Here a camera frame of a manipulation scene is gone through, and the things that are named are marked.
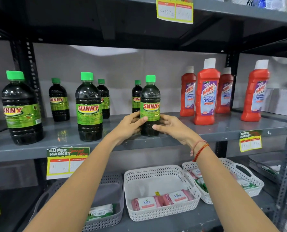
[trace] red thread bracelet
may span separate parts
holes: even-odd
[[[203,139],[198,140],[198,141],[195,143],[194,147],[191,149],[191,151],[190,151],[190,156],[193,156],[193,154],[194,154],[193,150],[195,149],[196,145],[199,144],[200,142],[205,142],[205,143],[207,143],[207,142],[206,142],[205,140],[203,140]]]
[[[208,143],[206,143],[205,145],[203,145],[203,146],[200,148],[200,150],[197,152],[197,154],[196,154],[194,160],[192,160],[192,162],[196,162],[196,160],[197,160],[198,156],[200,155],[200,153],[202,152],[202,150],[203,150],[205,147],[207,147],[207,146],[209,146]]]

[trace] white bottle cap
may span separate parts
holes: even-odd
[[[194,73],[194,66],[187,66],[185,73]]]
[[[203,63],[204,69],[216,68],[216,59],[215,58],[206,58]]]
[[[224,74],[231,74],[231,68],[230,67],[223,68],[222,75]]]
[[[268,59],[258,60],[255,64],[255,69],[268,69]]]

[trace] forearm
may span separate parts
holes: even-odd
[[[108,134],[52,196],[24,232],[79,232],[117,140]]]
[[[224,231],[278,231],[209,147],[197,163]]]

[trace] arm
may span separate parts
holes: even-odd
[[[182,144],[194,148],[201,137],[185,126],[177,117],[161,115],[162,126],[153,129],[169,134]],[[194,154],[204,145],[200,142]],[[208,188],[211,200],[226,232],[278,232],[251,197],[231,176],[221,161],[210,149],[205,147],[197,158],[197,164]]]
[[[130,114],[95,147],[88,158],[37,213],[24,232],[82,230],[113,148],[139,131],[147,117]]]

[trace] dark liquid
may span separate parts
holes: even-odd
[[[157,103],[161,101],[160,91],[155,85],[146,85],[141,92],[141,102]],[[159,125],[160,121],[147,121],[141,126],[141,135],[143,136],[158,136],[159,131],[152,128],[153,125]]]
[[[67,97],[67,93],[60,84],[53,84],[49,89],[49,97]],[[69,109],[51,112],[53,120],[56,122],[69,120]]]
[[[132,90],[132,97],[140,97],[142,87],[140,85],[135,85],[135,87]],[[140,108],[132,108],[132,113],[140,111]]]
[[[101,104],[102,99],[99,90],[92,82],[83,82],[76,90],[77,104]],[[78,124],[79,138],[84,142],[96,141],[102,138],[103,123],[97,125]]]
[[[97,88],[99,89],[102,98],[109,97],[109,90],[106,86],[99,85]],[[110,108],[103,109],[103,119],[109,119],[109,117],[110,117]]]
[[[2,91],[3,106],[23,106],[38,103],[34,90],[21,81],[11,81]],[[44,138],[42,123],[26,128],[9,129],[16,145],[27,145]]]

